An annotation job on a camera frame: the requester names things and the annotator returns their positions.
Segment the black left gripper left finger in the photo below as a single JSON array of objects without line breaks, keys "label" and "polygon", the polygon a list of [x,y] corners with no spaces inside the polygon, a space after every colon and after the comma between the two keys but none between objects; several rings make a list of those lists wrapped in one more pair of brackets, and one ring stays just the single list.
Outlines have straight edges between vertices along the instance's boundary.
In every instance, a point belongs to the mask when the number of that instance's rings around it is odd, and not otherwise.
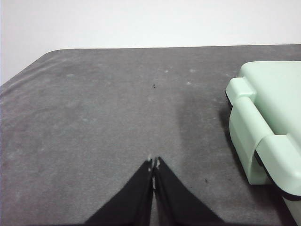
[{"label": "black left gripper left finger", "polygon": [[148,226],[153,198],[152,159],[146,160],[124,187],[86,222],[89,226]]}]

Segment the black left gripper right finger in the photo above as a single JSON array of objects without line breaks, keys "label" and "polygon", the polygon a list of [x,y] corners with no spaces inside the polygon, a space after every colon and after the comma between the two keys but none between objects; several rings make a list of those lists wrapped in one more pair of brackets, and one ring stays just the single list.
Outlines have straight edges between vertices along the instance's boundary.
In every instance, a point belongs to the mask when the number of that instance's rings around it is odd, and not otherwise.
[{"label": "black left gripper right finger", "polygon": [[156,158],[153,169],[160,226],[211,226],[224,223],[185,187],[161,157]]}]

